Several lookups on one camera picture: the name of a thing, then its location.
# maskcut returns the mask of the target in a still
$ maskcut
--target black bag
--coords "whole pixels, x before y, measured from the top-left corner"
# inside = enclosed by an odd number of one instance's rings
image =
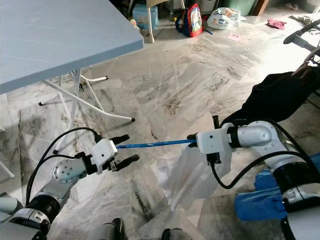
[[[242,108],[228,116],[221,125],[236,119],[268,118],[276,122],[290,117],[308,98],[320,89],[320,67],[308,66],[293,72],[269,74],[253,86]]]

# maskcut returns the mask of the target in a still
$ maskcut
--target blue rod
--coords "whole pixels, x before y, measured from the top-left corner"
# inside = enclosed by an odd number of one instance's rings
[[[117,145],[117,149],[131,149],[131,148],[152,148],[164,145],[173,145],[173,144],[191,144],[196,143],[196,139],[185,139],[185,140],[176,140],[176,141],[160,141],[160,142],[150,142],[142,144],[127,144],[127,145]]]

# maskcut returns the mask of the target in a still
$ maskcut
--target backpack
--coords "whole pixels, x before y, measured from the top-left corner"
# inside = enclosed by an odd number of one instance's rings
[[[175,28],[187,37],[195,37],[204,31],[198,4],[186,8],[175,21]]]

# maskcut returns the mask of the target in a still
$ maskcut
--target white chair leg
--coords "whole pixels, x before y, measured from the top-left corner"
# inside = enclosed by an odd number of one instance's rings
[[[185,7],[185,1],[184,0],[180,0],[181,1],[181,8],[182,9],[185,9],[186,7]]]
[[[155,42],[155,39],[154,39],[154,35],[152,34],[150,7],[147,8],[147,12],[148,12],[148,24],[149,24],[149,43],[153,44]]]

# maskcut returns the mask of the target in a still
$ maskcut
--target blue plastic bag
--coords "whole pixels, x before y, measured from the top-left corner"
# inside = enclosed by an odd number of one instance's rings
[[[320,171],[320,152],[312,155],[311,160]],[[283,219],[286,215],[282,204],[282,194],[276,180],[268,169],[255,176],[256,191],[239,193],[235,198],[235,211],[244,221]]]

